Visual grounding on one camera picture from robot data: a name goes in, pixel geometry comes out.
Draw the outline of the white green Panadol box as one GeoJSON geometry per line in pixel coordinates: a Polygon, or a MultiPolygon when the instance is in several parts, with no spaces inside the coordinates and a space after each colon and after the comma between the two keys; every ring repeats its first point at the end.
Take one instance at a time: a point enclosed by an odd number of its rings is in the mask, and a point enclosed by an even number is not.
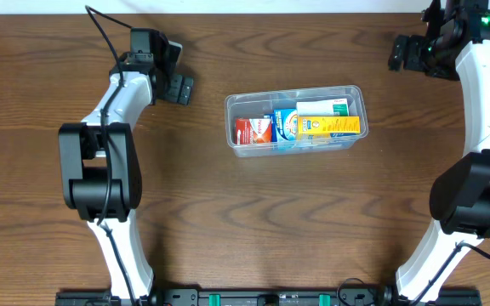
{"type": "Polygon", "coordinates": [[[325,99],[313,102],[298,102],[299,116],[348,116],[349,106],[346,98],[325,99]]]}

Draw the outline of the yellow medicine box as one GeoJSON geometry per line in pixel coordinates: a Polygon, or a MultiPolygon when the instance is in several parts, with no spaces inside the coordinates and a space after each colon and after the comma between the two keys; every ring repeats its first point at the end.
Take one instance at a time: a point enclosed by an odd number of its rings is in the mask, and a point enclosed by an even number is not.
{"type": "Polygon", "coordinates": [[[359,116],[299,116],[299,134],[322,135],[331,133],[360,133],[359,116]]]}

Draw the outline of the red Panadol ActiFast box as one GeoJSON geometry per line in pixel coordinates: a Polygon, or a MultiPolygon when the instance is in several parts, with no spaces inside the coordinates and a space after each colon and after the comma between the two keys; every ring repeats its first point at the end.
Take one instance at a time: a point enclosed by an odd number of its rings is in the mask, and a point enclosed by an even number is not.
{"type": "Polygon", "coordinates": [[[270,143],[272,127],[270,118],[237,118],[235,141],[237,145],[270,143]]]}

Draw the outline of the clear plastic container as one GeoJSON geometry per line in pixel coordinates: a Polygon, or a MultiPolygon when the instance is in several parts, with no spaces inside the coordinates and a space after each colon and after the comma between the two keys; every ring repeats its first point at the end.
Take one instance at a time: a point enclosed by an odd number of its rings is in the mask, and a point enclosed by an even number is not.
{"type": "Polygon", "coordinates": [[[306,152],[343,150],[350,148],[358,139],[368,135],[368,118],[361,89],[354,85],[324,88],[301,88],[280,91],[233,94],[225,100],[225,128],[228,145],[238,157],[277,156],[306,152]],[[298,102],[313,102],[325,99],[348,100],[349,115],[359,116],[362,132],[355,136],[341,136],[329,139],[313,139],[276,142],[272,134],[271,142],[265,144],[236,144],[237,118],[270,118],[277,109],[296,109],[298,102]]]}

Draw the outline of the blue fever patch box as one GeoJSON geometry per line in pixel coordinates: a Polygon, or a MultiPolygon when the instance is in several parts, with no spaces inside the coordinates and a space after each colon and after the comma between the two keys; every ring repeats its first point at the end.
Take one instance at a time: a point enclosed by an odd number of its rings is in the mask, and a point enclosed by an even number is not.
{"type": "Polygon", "coordinates": [[[270,115],[272,120],[273,134],[276,142],[329,139],[341,136],[355,136],[360,133],[331,133],[322,135],[299,134],[297,128],[297,119],[299,117],[296,109],[277,109],[270,115]]]}

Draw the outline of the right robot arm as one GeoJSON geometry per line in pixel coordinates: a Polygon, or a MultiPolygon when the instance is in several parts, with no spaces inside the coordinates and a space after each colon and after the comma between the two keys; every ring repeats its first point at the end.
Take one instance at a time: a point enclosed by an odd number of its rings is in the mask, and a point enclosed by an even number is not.
{"type": "Polygon", "coordinates": [[[375,303],[477,305],[477,290],[447,289],[444,282],[490,238],[490,7],[488,0],[433,0],[422,20],[426,33],[397,37],[388,66],[461,84],[464,149],[432,185],[429,227],[375,303]]]}

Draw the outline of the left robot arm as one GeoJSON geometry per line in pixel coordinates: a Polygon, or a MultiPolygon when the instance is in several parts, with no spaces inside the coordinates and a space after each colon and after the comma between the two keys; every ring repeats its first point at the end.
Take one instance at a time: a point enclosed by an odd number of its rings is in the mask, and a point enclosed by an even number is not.
{"type": "Polygon", "coordinates": [[[94,110],[58,133],[65,204],[93,231],[110,273],[104,292],[61,292],[58,305],[152,305],[155,272],[137,226],[142,176],[133,130],[159,99],[188,105],[194,80],[175,73],[183,47],[157,30],[133,27],[110,86],[94,110]]]}

